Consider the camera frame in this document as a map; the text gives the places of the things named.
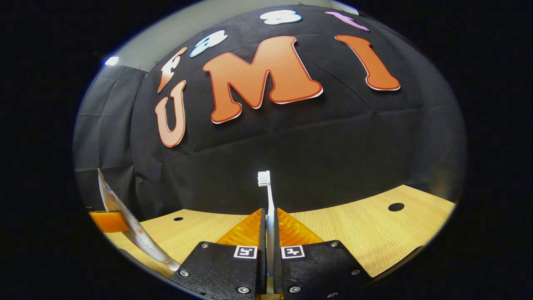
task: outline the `black fabric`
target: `black fabric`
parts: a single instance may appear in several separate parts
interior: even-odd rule
[[[104,66],[79,108],[72,152],[78,188],[86,206],[104,210],[98,168],[113,191],[138,218],[145,219],[135,195],[130,125],[133,102],[146,72]]]
[[[259,18],[282,9],[295,10],[302,20],[271,26]],[[326,11],[337,10],[283,5],[238,15],[177,45],[147,74],[131,110],[129,167],[134,166],[135,189],[128,190],[130,199],[123,199],[132,205],[138,202],[143,214],[136,214],[138,218],[151,219],[183,208],[251,214],[267,203],[266,191],[257,186],[256,179],[263,170],[270,170],[274,201],[287,212],[348,203],[402,184],[450,201],[458,199],[466,138],[455,96],[445,79],[421,53],[378,21],[337,11],[369,28],[366,32]],[[198,41],[218,30],[225,31],[226,40],[189,57]],[[273,86],[269,76],[260,109],[249,107],[233,90],[234,101],[243,106],[242,114],[222,124],[212,123],[211,77],[203,65],[226,52],[250,63],[261,41],[284,35],[296,37],[298,55],[311,78],[322,84],[323,94],[278,105],[268,96]],[[368,40],[401,89],[369,88],[363,65],[335,35]],[[184,46],[188,50],[173,70],[174,76],[157,93],[163,64]],[[181,80],[187,82],[183,90],[186,131],[180,144],[168,148],[159,137],[155,107]],[[169,97],[169,128],[175,126],[173,105]],[[97,124],[86,122],[93,127]],[[86,138],[94,139],[97,134],[87,132]],[[101,152],[122,153],[113,149],[116,146],[100,143]],[[96,154],[82,151],[80,157],[101,163]],[[109,163],[127,165],[118,157]],[[129,184],[133,182],[129,173],[124,176]]]

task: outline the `black backdrop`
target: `black backdrop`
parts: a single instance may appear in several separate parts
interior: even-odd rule
[[[295,10],[302,21],[278,26],[259,18],[273,10]],[[87,206],[103,209],[96,169],[140,219],[179,209],[251,214],[268,203],[256,174],[270,170],[276,205],[287,212],[332,207],[406,184],[456,202],[465,172],[464,124],[454,93],[438,70],[409,42],[365,15],[363,31],[318,6],[266,7],[222,21],[186,40],[161,63],[144,72],[105,67],[85,95],[74,135],[76,177]],[[228,36],[201,55],[180,58],[174,76],[157,92],[161,68],[178,50],[189,52],[219,30]],[[294,36],[295,48],[311,78],[324,92],[287,105],[270,101],[267,79],[263,104],[243,106],[235,120],[213,124],[213,90],[204,64],[222,53],[251,63],[259,43]],[[375,91],[353,51],[335,35],[368,40],[398,91]],[[160,141],[154,107],[181,80],[187,129],[179,145]],[[175,126],[173,101],[166,106]]]
[[[174,1],[154,5],[15,2],[13,13],[5,15],[11,29],[7,38],[17,45],[6,57],[17,63],[17,71],[4,77],[13,97],[2,107],[28,114],[35,106],[27,130],[31,134],[41,126],[34,133],[37,148],[3,148],[12,170],[5,186],[23,185],[6,194],[14,191],[18,198],[10,198],[16,200],[14,208],[4,210],[2,236],[14,234],[5,247],[6,258],[13,257],[1,283],[5,298],[185,298],[127,262],[102,237],[80,205],[69,159],[78,101],[102,64],[91,54],[116,49],[182,7]],[[531,177],[524,145],[530,134],[521,122],[531,104],[523,90],[530,64],[520,43],[529,4],[352,5],[405,35],[435,63],[457,94],[469,138],[469,168],[457,212],[425,251],[359,298],[526,299],[531,268],[525,229],[531,221],[526,219],[530,201],[521,191]],[[49,68],[42,65],[46,57],[53,60]],[[28,144],[15,130],[4,134],[13,145]],[[29,157],[35,161],[26,163]],[[20,170],[23,176],[16,176]],[[49,184],[60,185],[60,192]],[[34,194],[31,208],[25,204],[28,194]]]

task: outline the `letter cutout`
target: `letter cutout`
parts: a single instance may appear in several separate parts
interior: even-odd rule
[[[262,14],[259,18],[261,20],[266,20],[265,24],[268,25],[293,23],[302,20],[302,16],[292,10],[271,11]]]
[[[400,83],[389,73],[376,53],[370,48],[370,42],[350,35],[336,35],[335,39],[348,45],[357,55],[367,72],[366,83],[370,88],[378,91],[400,89]]]
[[[170,92],[170,97],[174,99],[174,112],[176,113],[176,127],[174,130],[168,128],[166,117],[166,105],[168,97],[161,99],[156,106],[157,127],[161,141],[167,147],[176,146],[181,142],[185,134],[185,108],[183,107],[183,88],[185,80],[180,81]]]
[[[200,42],[196,43],[195,48],[191,52],[191,57],[195,57],[198,54],[204,52],[207,48],[211,48],[213,46],[216,46],[220,43],[222,43],[223,40],[225,40],[228,36],[224,35],[223,30],[219,30],[215,33],[211,33],[210,35],[204,37],[201,39]]]
[[[311,79],[296,49],[296,38],[278,36],[264,40],[257,47],[251,64],[232,53],[221,54],[204,65],[213,85],[215,111],[211,121],[215,124],[237,118],[243,111],[241,104],[231,98],[230,86],[252,108],[260,108],[267,75],[270,72],[274,87],[270,100],[278,104],[317,97],[322,85]]]
[[[178,51],[170,60],[167,61],[167,63],[161,68],[161,83],[159,84],[159,88],[157,89],[157,92],[161,92],[161,90],[166,86],[166,84],[170,81],[172,76],[174,76],[174,72],[171,70],[177,67],[177,65],[180,63],[180,55],[184,54],[187,50],[187,47],[183,47],[180,51]]]
[[[326,13],[336,16],[337,18],[341,19],[343,22],[348,23],[348,24],[352,25],[353,27],[356,27],[356,28],[359,28],[359,29],[362,29],[362,30],[365,30],[365,31],[370,31],[370,29],[366,28],[365,26],[357,24],[352,18],[347,17],[345,15],[341,15],[338,12],[327,11]]]

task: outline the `pink letter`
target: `pink letter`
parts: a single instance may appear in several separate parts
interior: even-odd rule
[[[345,16],[345,15],[341,15],[341,14],[338,13],[338,12],[327,11],[326,13],[327,13],[327,14],[331,14],[331,15],[336,16],[337,18],[343,20],[345,23],[348,23],[348,24],[352,25],[353,27],[357,27],[357,28],[362,29],[362,30],[365,30],[365,31],[370,31],[370,30],[369,30],[368,28],[366,28],[365,26],[361,26],[361,25],[355,23],[355,22],[353,21],[352,18],[347,17],[347,16]]]

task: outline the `orange gripper pad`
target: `orange gripper pad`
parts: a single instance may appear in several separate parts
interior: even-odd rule
[[[259,247],[260,230],[261,208],[235,225],[230,231],[226,232],[216,243]]]
[[[322,243],[323,239],[295,217],[278,208],[279,246],[299,246]]]

